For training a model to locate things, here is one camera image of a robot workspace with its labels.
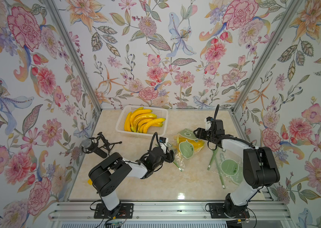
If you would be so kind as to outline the zip-top bag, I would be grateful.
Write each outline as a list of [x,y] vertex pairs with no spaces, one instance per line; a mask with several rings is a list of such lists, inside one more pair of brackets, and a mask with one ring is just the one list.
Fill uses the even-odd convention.
[[219,147],[212,151],[207,170],[219,177],[224,189],[229,184],[240,185],[244,180],[242,158],[229,150]]
[[179,171],[183,172],[186,168],[186,161],[200,152],[205,142],[198,139],[192,130],[186,128],[174,135],[166,145],[174,151],[173,163]]

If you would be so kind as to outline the single yellow banana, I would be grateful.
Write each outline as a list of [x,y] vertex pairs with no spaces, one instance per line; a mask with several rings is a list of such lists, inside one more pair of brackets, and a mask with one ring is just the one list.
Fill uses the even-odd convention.
[[130,116],[130,123],[131,123],[131,126],[133,127],[134,126],[134,119],[139,116],[139,115],[142,115],[142,114],[148,114],[148,113],[151,113],[152,110],[150,109],[139,109],[139,110],[136,110],[132,113],[132,115]]
[[131,130],[131,123],[130,123],[130,117],[132,115],[132,112],[129,112],[127,114],[126,120],[125,120],[125,124],[124,124],[124,130],[127,132],[132,132]]
[[142,133],[146,134],[148,132],[148,129],[152,126],[155,127],[162,127],[163,126],[163,122],[165,122],[166,119],[165,118],[158,118],[158,119],[154,119],[149,121],[148,123],[146,123],[142,129]]

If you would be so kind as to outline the yellow banana bunch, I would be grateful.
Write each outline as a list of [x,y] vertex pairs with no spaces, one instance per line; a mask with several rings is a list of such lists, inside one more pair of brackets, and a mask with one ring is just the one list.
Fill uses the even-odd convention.
[[142,129],[143,129],[144,125],[146,123],[148,123],[149,121],[154,120],[154,119],[158,119],[158,116],[155,113],[153,113],[153,111],[151,113],[148,113],[148,114],[142,114],[142,115],[137,116],[134,119],[134,126],[133,127],[131,126],[132,132],[134,132],[134,133],[142,133]]

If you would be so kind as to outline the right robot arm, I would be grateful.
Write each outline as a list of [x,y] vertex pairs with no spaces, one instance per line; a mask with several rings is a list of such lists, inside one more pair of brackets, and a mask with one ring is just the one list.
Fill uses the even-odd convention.
[[244,179],[225,199],[225,202],[232,206],[247,205],[259,190],[280,181],[280,173],[271,148],[258,147],[226,134],[222,120],[208,117],[206,128],[197,128],[193,133],[197,139],[214,144],[216,148],[231,151],[242,158]]

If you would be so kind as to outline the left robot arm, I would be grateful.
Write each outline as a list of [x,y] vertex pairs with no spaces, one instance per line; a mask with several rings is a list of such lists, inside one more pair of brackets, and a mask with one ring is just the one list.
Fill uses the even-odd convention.
[[169,149],[165,144],[150,149],[137,161],[126,160],[119,153],[114,153],[92,168],[88,176],[107,211],[113,212],[120,209],[121,202],[116,189],[126,178],[147,179],[164,162],[172,163],[174,159],[175,150]]

